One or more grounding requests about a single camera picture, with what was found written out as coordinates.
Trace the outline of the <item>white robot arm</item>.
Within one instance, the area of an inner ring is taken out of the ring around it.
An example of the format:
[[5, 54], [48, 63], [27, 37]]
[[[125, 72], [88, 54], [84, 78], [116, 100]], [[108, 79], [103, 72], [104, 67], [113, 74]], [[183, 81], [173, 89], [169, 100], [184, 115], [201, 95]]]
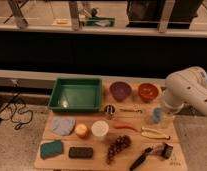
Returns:
[[178, 113], [188, 103], [207, 117], [207, 72], [201, 67], [189, 67], [169, 74], [161, 96], [161, 107]]

